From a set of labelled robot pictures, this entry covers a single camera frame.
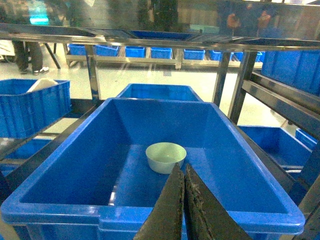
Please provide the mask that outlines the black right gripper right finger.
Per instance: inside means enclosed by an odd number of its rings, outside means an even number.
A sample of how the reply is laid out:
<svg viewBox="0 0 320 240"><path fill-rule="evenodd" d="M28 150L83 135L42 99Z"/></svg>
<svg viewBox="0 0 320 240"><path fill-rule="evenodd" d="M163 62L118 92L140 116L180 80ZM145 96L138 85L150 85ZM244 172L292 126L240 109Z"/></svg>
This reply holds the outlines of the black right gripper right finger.
<svg viewBox="0 0 320 240"><path fill-rule="evenodd" d="M250 240L188 163L184 175L184 217L189 240Z"/></svg>

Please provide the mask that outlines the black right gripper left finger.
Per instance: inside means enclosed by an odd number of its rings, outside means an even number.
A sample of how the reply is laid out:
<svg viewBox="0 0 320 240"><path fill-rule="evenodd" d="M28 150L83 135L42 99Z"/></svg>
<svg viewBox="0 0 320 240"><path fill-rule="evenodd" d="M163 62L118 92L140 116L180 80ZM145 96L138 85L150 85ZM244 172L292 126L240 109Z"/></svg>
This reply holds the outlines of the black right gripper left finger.
<svg viewBox="0 0 320 240"><path fill-rule="evenodd" d="M135 240L180 240L184 213L185 180L175 164L153 210L135 234Z"/></svg>

